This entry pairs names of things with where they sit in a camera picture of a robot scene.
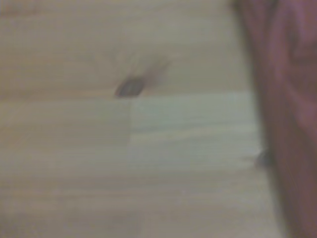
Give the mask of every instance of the wood grain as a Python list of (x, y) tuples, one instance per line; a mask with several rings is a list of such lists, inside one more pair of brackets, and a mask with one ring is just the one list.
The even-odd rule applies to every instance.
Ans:
[[(0, 18), (0, 237), (282, 237), (229, 6), (41, 0)], [(159, 84), (114, 97), (158, 59)]]

